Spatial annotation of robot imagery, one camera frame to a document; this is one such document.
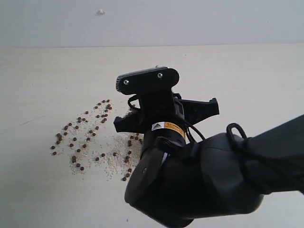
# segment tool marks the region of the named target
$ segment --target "warning label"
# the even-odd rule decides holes
[[[152,131],[157,129],[171,129],[179,133],[185,139],[185,132],[176,124],[170,122],[158,122],[152,125]]]

